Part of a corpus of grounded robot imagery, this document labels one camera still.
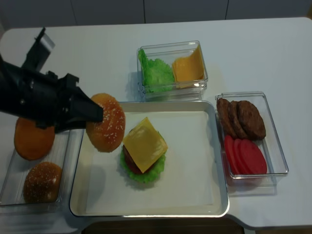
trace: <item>cheese slice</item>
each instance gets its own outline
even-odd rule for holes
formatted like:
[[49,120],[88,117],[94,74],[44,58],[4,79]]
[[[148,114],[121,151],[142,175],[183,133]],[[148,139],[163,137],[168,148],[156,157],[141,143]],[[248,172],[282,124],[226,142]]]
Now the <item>cheese slice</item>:
[[142,173],[149,169],[168,149],[165,140],[147,117],[132,129],[122,142]]
[[177,58],[172,64],[175,82],[203,79],[204,66],[199,46],[188,57]]

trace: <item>sesame seed bun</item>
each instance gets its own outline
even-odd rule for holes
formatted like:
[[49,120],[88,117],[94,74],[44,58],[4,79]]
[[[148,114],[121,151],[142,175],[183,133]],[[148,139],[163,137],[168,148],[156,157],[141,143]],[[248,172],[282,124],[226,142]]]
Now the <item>sesame seed bun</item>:
[[54,202],[59,195],[62,169],[52,162],[42,162],[28,173],[23,187],[26,203]]
[[96,94],[91,99],[103,108],[103,121],[87,122],[87,135],[98,151],[111,152],[122,142],[126,125],[125,113],[119,102],[109,94]]
[[37,128],[34,121],[18,118],[15,126],[14,146],[26,160],[36,160],[47,155],[55,138],[54,127]]

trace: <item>burger patty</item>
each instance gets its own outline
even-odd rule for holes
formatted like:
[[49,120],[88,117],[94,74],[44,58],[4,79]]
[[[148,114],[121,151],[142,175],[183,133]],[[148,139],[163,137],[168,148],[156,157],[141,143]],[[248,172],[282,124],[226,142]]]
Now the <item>burger patty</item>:
[[126,149],[126,147],[124,145],[122,146],[122,150],[123,150],[123,154],[125,155],[125,162],[126,162],[128,168],[134,174],[142,175],[142,174],[149,172],[153,168],[155,163],[149,169],[147,169],[144,173],[142,173],[142,171],[139,169],[139,167],[137,167],[136,163],[133,161],[130,153],[128,152],[128,150]]
[[220,123],[224,129],[224,131],[229,134],[233,139],[237,138],[237,134],[234,131],[230,119],[229,119],[229,112],[228,112],[228,108],[229,108],[229,101],[227,101],[226,99],[220,98],[217,102],[216,102],[216,108],[218,110],[218,115],[219,115],[219,119],[220,119]]
[[244,131],[244,129],[242,128],[242,126],[240,125],[239,121],[238,121],[238,117],[237,117],[237,101],[231,101],[229,104],[229,119],[230,119],[230,123],[234,129],[234,131],[236,132],[238,138],[240,139],[248,139],[248,135],[246,134],[246,132]]
[[237,104],[238,121],[251,140],[262,140],[266,136],[263,119],[258,109],[249,101]]

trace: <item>red tomato slice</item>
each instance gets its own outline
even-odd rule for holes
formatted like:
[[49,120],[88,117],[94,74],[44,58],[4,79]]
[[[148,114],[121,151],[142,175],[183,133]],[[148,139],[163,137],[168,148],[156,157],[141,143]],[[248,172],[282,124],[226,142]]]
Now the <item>red tomato slice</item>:
[[239,155],[245,167],[251,174],[266,174],[267,163],[258,146],[252,141],[244,139],[239,145]]
[[234,145],[233,145],[233,151],[234,151],[234,156],[235,156],[235,162],[238,167],[238,170],[243,174],[251,174],[252,172],[245,166],[243,163],[241,157],[240,157],[240,152],[239,152],[239,145],[241,143],[241,139],[235,139]]
[[224,138],[224,148],[225,148],[225,154],[226,158],[229,161],[231,171],[234,175],[239,175],[240,171],[238,170],[235,162],[235,156],[233,152],[233,145],[234,145],[234,140],[232,137],[229,135],[226,135]]

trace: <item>transparent container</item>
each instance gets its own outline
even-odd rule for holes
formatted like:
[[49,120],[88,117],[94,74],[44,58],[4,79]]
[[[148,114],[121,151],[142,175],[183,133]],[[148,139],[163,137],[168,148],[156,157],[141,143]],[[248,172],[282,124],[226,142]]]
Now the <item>transparent container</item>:
[[260,175],[235,175],[227,160],[224,150],[225,132],[221,124],[218,122],[218,134],[222,150],[222,160],[224,171],[229,186],[256,186],[266,187],[274,186],[277,182],[288,174],[288,166],[284,157],[284,153],[279,142],[276,128],[272,119],[267,99],[263,92],[251,93],[222,93],[215,97],[216,100],[224,98],[231,101],[247,100],[257,107],[261,117],[263,118],[266,128],[266,137],[263,140],[254,141],[254,143],[261,150],[266,163],[268,171],[266,174]]
[[[32,214],[58,211],[64,187],[68,157],[67,148],[70,131],[55,135],[51,151],[43,158],[28,161],[14,150],[0,194],[0,213]],[[62,177],[56,201],[50,203],[28,204],[23,198],[23,187],[29,171],[42,162],[52,162],[62,168]]]
[[[172,63],[180,57],[187,57],[193,53],[193,51],[200,47],[199,41],[188,41],[180,43],[162,44],[162,45],[151,45],[142,46],[140,49],[145,51],[148,59],[161,59],[172,68]],[[205,61],[202,56],[204,66],[204,78],[194,81],[186,82],[174,82],[162,85],[144,86],[144,73],[141,69],[141,64],[138,59],[137,50],[137,80],[138,90],[140,97],[143,101],[164,101],[164,100],[201,100],[203,91],[207,88],[208,75],[205,67]],[[167,88],[169,91],[163,92],[151,92],[151,89]]]

